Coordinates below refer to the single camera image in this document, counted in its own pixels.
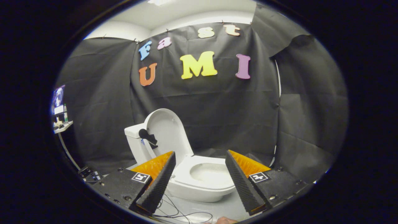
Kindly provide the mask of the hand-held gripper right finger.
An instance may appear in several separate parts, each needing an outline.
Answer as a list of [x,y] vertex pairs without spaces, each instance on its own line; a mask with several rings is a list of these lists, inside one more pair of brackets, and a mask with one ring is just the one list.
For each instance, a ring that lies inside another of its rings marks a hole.
[[272,169],[232,150],[226,152],[225,165],[245,211],[251,216],[286,204],[313,185],[282,167]]

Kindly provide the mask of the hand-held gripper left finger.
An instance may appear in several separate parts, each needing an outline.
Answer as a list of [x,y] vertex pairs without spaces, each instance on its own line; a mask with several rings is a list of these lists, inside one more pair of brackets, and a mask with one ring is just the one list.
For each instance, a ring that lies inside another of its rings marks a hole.
[[113,171],[93,188],[121,207],[150,216],[163,198],[175,165],[175,152],[169,151],[133,169]]

